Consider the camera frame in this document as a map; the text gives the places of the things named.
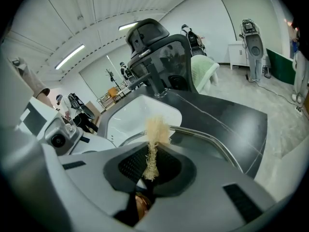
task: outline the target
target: fluorescent ceiling light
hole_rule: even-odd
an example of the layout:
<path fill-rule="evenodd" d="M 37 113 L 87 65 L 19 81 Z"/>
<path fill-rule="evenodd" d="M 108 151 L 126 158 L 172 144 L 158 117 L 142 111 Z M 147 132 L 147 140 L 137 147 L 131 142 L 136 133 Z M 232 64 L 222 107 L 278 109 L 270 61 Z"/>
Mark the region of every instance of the fluorescent ceiling light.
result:
<path fill-rule="evenodd" d="M 78 48 L 76 48 L 74 51 L 72 51 L 69 55 L 67 55 L 56 67 L 56 70 L 59 70 L 62 65 L 64 65 L 71 57 L 73 57 L 76 53 L 78 53 L 80 50 L 82 50 L 85 46 L 81 45 Z"/>
<path fill-rule="evenodd" d="M 131 22 L 131 23 L 129 23 L 129 24 L 125 24 L 125 25 L 120 26 L 118 29 L 119 29 L 119 31 L 120 31 L 120 30 L 123 30 L 123 29 L 128 29 L 128 28 L 134 26 L 134 25 L 137 24 L 137 23 L 138 23 L 138 21 L 136 21 L 136 22 Z"/>

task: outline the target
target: mesh chair back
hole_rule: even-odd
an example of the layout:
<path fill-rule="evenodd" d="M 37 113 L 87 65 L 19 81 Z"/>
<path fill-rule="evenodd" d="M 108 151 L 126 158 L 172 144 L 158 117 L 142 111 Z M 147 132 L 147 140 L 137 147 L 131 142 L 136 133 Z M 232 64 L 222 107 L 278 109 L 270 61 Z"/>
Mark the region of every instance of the mesh chair back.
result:
<path fill-rule="evenodd" d="M 144 58 L 135 56 L 128 67 L 140 78 L 148 73 L 145 62 L 151 58 L 164 87 L 197 92 L 191 76 L 191 51 L 187 38 L 175 34 L 164 38 L 149 47 L 151 53 Z"/>

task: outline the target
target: chair headrest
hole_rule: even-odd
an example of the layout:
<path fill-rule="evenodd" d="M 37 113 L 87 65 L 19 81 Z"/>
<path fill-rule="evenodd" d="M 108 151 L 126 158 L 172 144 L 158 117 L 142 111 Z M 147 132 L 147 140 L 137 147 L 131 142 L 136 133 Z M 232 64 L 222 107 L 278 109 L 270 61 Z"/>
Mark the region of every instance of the chair headrest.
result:
<path fill-rule="evenodd" d="M 169 32 L 156 20 L 149 18 L 138 22 L 126 35 L 126 43 L 131 47 L 131 58 L 168 36 Z"/>

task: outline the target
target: white sink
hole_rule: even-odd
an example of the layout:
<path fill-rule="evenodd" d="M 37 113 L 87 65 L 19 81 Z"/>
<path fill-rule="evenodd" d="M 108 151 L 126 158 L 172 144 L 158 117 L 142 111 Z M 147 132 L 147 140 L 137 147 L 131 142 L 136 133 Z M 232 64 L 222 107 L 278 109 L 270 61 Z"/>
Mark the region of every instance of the white sink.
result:
<path fill-rule="evenodd" d="M 154 116 L 162 116 L 164 121 L 172 126 L 180 126 L 182 122 L 182 114 L 178 109 L 141 95 L 110 118 L 107 126 L 107 139 L 118 147 L 126 139 L 144 131 L 147 118 Z M 146 141 L 146 139 L 141 137 L 138 141 Z"/>

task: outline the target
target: gray floor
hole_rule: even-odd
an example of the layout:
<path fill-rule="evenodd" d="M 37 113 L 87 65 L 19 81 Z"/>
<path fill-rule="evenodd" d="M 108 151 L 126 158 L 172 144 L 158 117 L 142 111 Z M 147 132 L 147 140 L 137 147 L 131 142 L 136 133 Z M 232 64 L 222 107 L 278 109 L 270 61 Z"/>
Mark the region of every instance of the gray floor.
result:
<path fill-rule="evenodd" d="M 211 85 L 208 95 L 236 102 L 268 115 L 264 156 L 255 178 L 262 186 L 267 186 L 274 163 L 309 135 L 309 121 L 304 115 L 298 114 L 295 106 L 284 98 L 258 87 L 256 83 L 249 83 L 245 78 L 247 71 L 249 72 L 247 67 L 230 70 L 230 66 L 220 66 L 217 71 L 219 84 Z M 259 85 L 283 95 L 294 103 L 291 99 L 292 85 L 283 83 L 273 76 L 270 79 L 263 77 Z"/>

